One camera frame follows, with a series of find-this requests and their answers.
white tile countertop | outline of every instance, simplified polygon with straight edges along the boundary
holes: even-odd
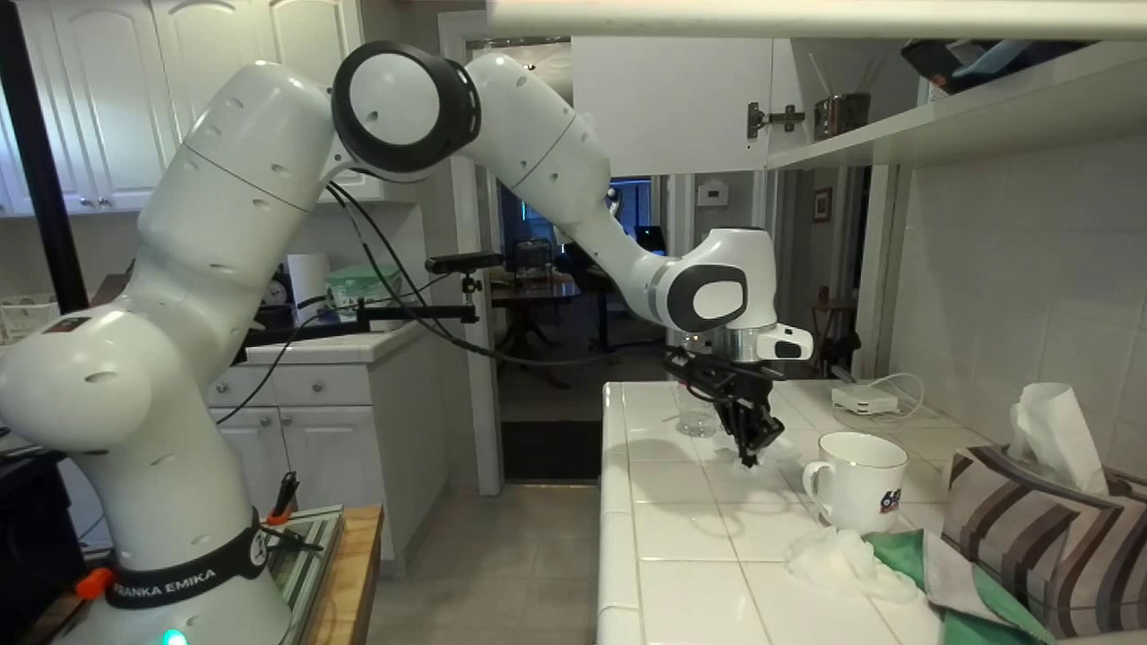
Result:
[[[354,364],[373,364],[399,351],[403,343],[416,339],[422,325],[416,322],[399,322],[399,325],[380,325],[373,333],[348,333],[348,337],[317,337],[317,339],[295,339],[288,346],[289,364],[331,364],[331,361],[354,361]],[[247,364],[268,364],[283,343],[257,343],[247,346]]]
[[[716,417],[677,430],[677,382],[604,382],[598,645],[940,643],[921,597],[877,601],[790,573],[791,545],[823,534],[799,467],[829,430],[892,437],[910,456],[898,524],[940,529],[947,461],[982,437],[929,408],[846,417],[822,381],[776,382],[772,405],[784,435],[747,469]]]

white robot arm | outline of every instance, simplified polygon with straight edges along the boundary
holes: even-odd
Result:
[[[250,63],[219,91],[144,208],[124,294],[62,315],[0,369],[6,423],[74,456],[115,534],[115,584],[62,643],[297,639],[204,389],[337,170],[407,174],[448,154],[468,154],[559,223],[638,315],[689,333],[729,325],[743,364],[811,355],[811,337],[774,320],[772,238],[712,232],[681,263],[646,253],[610,220],[596,135],[516,62],[491,52],[462,68],[373,43],[343,62],[334,95],[281,63]],[[720,417],[747,426],[739,405]]]

drawer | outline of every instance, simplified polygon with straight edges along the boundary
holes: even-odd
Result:
[[[240,364],[208,387],[208,405],[240,405],[264,364]],[[250,405],[368,405],[368,375],[360,364],[281,364]]]

floor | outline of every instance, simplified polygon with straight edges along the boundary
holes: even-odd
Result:
[[[596,351],[587,296],[546,320],[546,355]],[[657,325],[610,315],[620,351],[563,369],[502,373],[502,419],[603,419],[604,381],[657,381]],[[598,482],[510,482],[499,497],[453,493],[403,582],[380,582],[368,643],[403,645],[590,645],[598,597]]]

coffee mug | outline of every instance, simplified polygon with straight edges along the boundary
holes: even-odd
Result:
[[[840,529],[877,534],[892,525],[906,450],[870,435],[823,435],[823,461],[802,467],[802,490]]]

